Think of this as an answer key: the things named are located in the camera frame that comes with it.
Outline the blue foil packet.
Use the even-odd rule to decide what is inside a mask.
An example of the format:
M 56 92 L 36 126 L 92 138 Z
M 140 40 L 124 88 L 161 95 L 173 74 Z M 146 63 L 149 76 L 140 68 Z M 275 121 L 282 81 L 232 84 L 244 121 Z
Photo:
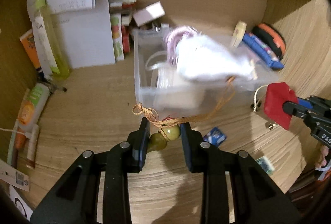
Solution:
M 226 139 L 227 136 L 218 127 L 214 127 L 203 136 L 204 141 L 209 142 L 216 147 L 219 147 Z

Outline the red drawstring pouch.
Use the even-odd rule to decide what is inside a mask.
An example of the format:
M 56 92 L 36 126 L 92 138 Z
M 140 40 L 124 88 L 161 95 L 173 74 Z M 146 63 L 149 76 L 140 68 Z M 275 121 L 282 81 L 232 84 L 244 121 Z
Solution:
M 265 115 L 280 125 L 283 129 L 289 130 L 292 114 L 286 113 L 283 109 L 283 105 L 286 102 L 292 102 L 295 105 L 299 103 L 295 91 L 285 82 L 275 82 L 258 87 L 254 92 L 252 103 L 252 109 L 254 112 L 257 112 L 259 108 L 258 103 L 260 100 L 258 99 L 258 92 L 264 88 L 266 88 L 264 99 Z

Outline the green small packet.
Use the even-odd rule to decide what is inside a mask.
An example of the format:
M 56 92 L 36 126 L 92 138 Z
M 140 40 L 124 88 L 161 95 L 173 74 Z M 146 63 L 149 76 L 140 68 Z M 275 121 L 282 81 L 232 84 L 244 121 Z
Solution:
M 272 173 L 274 173 L 275 168 L 271 163 L 271 161 L 266 156 L 262 156 L 258 158 L 256 162 L 268 175 L 272 175 Z

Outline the white cloth bag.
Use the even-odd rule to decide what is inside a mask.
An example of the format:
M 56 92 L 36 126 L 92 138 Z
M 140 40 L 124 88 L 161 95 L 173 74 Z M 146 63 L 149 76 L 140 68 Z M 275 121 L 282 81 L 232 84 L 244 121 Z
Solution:
M 247 54 L 207 35 L 197 35 L 176 46 L 176 71 L 192 81 L 219 81 L 232 76 L 252 80 L 255 67 Z

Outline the blue patterned pouch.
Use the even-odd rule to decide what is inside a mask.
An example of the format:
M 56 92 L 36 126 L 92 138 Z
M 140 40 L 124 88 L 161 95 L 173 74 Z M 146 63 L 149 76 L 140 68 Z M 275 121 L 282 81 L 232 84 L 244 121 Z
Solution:
M 242 41 L 257 55 L 264 63 L 273 70 L 280 70 L 284 65 L 280 62 L 272 49 L 262 42 L 256 35 L 245 33 Z

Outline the black orange round case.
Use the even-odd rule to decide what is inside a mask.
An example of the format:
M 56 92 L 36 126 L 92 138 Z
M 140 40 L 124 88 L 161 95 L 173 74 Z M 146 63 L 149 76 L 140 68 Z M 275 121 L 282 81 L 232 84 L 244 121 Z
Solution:
M 260 23 L 254 26 L 251 32 L 275 53 L 279 60 L 282 60 L 286 52 L 286 42 L 277 29 L 267 23 Z

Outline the white round lidded jar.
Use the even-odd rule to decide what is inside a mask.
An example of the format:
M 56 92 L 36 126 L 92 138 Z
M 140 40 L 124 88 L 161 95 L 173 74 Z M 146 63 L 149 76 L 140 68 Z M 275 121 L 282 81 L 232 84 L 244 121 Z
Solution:
M 150 87 L 157 91 L 154 106 L 169 109 L 197 109 L 205 97 L 205 89 L 184 79 L 176 67 L 167 61 L 165 50 L 153 53 L 145 63 L 145 70 L 151 72 Z

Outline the clear plastic storage bin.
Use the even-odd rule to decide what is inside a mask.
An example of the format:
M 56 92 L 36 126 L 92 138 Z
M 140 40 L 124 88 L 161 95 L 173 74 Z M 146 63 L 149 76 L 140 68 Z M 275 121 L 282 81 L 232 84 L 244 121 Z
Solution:
M 245 43 L 190 26 L 133 33 L 136 101 L 160 118 L 249 106 L 278 75 Z

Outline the cream yellow tube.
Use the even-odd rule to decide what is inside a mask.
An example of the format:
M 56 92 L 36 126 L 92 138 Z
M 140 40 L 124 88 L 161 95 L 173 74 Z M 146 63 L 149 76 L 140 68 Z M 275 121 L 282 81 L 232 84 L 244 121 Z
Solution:
M 240 42 L 243 39 L 244 34 L 246 33 L 247 23 L 239 21 L 234 29 L 231 46 L 238 47 Z

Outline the orange green tube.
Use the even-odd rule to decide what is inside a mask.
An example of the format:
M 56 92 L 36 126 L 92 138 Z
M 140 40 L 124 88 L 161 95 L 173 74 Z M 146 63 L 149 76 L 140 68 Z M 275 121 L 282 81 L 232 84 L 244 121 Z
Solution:
M 50 96 L 50 89 L 43 83 L 36 83 L 31 90 L 26 90 L 17 119 L 11 132 L 7 163 L 15 167 L 17 154 L 29 140 L 28 167 L 34 168 L 35 150 L 39 135 L 38 120 Z

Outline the green yellow bottle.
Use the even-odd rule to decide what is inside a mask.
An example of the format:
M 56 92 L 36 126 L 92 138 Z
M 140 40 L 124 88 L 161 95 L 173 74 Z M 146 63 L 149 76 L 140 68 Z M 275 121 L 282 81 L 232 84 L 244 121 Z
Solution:
M 70 68 L 55 34 L 47 1 L 27 0 L 26 5 L 37 55 L 45 77 L 55 80 L 66 79 L 70 75 Z

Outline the white paper tag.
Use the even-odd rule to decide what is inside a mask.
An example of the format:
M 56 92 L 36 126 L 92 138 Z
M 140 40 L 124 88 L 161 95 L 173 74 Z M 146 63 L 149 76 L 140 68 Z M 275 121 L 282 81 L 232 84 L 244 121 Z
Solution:
M 9 185 L 12 185 L 13 187 L 19 188 L 26 192 L 30 191 L 29 176 L 18 171 L 3 160 L 0 161 L 0 177 L 1 180 Z

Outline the white small box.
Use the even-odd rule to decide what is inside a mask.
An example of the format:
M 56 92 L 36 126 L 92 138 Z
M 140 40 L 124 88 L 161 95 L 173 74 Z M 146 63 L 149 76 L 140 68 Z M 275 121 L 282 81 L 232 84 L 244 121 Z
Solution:
M 151 21 L 161 18 L 165 15 L 165 10 L 160 1 L 155 2 L 145 8 L 135 11 L 133 19 L 138 27 L 141 27 Z

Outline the orange box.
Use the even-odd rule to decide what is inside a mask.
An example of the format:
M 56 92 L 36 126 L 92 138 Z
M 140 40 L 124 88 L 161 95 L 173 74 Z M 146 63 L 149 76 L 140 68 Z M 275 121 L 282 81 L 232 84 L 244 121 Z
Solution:
M 27 53 L 34 68 L 37 70 L 37 72 L 41 72 L 42 68 L 39 62 L 32 29 L 28 30 L 24 35 L 20 37 L 20 42 L 23 45 L 24 50 Z

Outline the stack of books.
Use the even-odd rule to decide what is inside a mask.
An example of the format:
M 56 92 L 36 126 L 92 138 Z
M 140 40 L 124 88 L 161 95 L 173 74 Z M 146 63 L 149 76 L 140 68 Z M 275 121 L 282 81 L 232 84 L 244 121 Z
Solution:
M 116 62 L 130 52 L 129 26 L 137 0 L 108 0 L 110 25 Z

